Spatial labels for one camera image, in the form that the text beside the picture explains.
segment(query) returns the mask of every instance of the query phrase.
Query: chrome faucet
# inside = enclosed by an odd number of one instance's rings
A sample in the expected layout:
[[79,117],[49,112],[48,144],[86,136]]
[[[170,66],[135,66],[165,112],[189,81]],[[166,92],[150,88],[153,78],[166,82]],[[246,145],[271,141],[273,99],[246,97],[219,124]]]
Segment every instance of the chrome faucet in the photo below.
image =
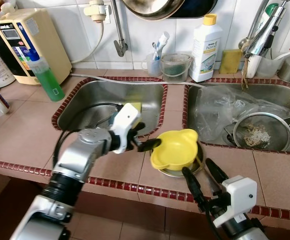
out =
[[286,11],[285,4],[290,0],[283,0],[281,6],[277,6],[262,29],[256,34],[262,14],[269,0],[263,0],[257,10],[254,21],[250,27],[248,36],[242,39],[238,47],[242,49],[245,58],[251,55],[265,56],[268,49],[272,47],[275,32],[279,29],[279,24]]
[[122,28],[121,28],[121,23],[120,23],[119,12],[117,10],[116,0],[110,0],[110,2],[112,5],[112,8],[113,8],[113,13],[114,13],[114,18],[115,18],[115,23],[116,23],[116,28],[117,28],[117,34],[118,34],[118,42],[115,40],[114,45],[115,45],[118,56],[124,57],[125,52],[128,50],[128,46],[125,43],[125,40],[123,38],[123,33],[122,33]]

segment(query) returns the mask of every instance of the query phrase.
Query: clear plastic bag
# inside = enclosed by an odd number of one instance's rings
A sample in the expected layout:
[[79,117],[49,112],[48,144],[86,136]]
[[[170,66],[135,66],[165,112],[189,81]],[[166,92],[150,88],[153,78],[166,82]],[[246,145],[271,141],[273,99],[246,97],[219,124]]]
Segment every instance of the clear plastic bag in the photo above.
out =
[[251,113],[266,112],[282,119],[290,117],[289,108],[222,85],[201,88],[195,105],[196,130],[202,141],[217,139],[224,127]]

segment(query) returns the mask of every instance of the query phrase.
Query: stainless steel sink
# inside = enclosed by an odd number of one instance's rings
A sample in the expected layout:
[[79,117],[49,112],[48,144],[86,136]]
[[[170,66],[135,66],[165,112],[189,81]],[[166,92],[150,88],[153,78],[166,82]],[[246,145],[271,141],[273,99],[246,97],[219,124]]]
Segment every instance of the stainless steel sink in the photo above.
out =
[[161,113],[164,87],[162,85],[132,85],[106,81],[92,81],[84,84],[59,116],[58,126],[64,130],[109,126],[111,116],[116,111],[114,106],[97,106],[77,113],[98,103],[141,103],[142,122],[146,127],[138,132],[145,135],[154,130]]
[[[219,86],[226,85],[227,87],[240,90],[241,85],[237,83],[203,83],[203,86]],[[198,87],[192,86],[188,90],[188,107],[187,107],[187,127],[196,130],[195,122],[195,103],[198,94]],[[256,99],[264,99],[269,102],[284,106],[290,109],[290,88],[275,84],[250,84],[247,93]],[[223,131],[218,139],[208,142],[209,144],[219,144],[233,146],[227,138],[228,134]]]

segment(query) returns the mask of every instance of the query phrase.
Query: black cable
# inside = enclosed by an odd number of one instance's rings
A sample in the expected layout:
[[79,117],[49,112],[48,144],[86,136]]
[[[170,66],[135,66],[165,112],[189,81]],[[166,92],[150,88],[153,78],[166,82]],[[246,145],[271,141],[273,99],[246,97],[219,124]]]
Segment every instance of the black cable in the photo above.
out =
[[98,107],[98,106],[114,106],[116,107],[117,111],[119,112],[122,108],[123,108],[123,105],[121,104],[116,104],[116,103],[111,103],[111,102],[104,102],[104,103],[95,103],[95,104],[92,104],[92,105],[89,105],[87,107],[84,107],[83,109],[79,110],[69,121],[68,121],[68,124],[67,126],[65,127],[65,129],[61,132],[58,140],[57,140],[57,143],[55,145],[55,148],[54,148],[54,152],[53,152],[53,168],[55,167],[56,163],[58,162],[59,160],[59,153],[60,153],[60,150],[61,150],[61,146],[63,144],[63,142],[65,141],[65,139],[72,133],[75,133],[75,132],[79,132],[81,129],[76,129],[76,130],[71,130],[69,131],[68,133],[66,133],[68,131],[68,127],[72,124],[72,122],[74,121],[74,119],[82,112],[88,110],[88,109],[91,109],[91,108],[94,108],[94,107]]
[[219,232],[217,231],[217,228],[215,227],[214,223],[212,222],[211,215],[210,215],[210,206],[208,203],[205,206],[205,215],[207,218],[207,222],[211,227],[211,231],[213,232],[213,234],[215,235],[217,240],[222,240],[222,237],[220,236]]

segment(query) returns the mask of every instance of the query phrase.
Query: yellow bowl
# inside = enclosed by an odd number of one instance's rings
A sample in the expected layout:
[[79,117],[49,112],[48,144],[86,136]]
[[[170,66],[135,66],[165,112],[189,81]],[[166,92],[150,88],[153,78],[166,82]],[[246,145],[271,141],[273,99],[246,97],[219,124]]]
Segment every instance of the yellow bowl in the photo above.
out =
[[161,144],[150,156],[153,168],[180,171],[190,166],[197,155],[198,134],[192,129],[166,131],[157,137]]

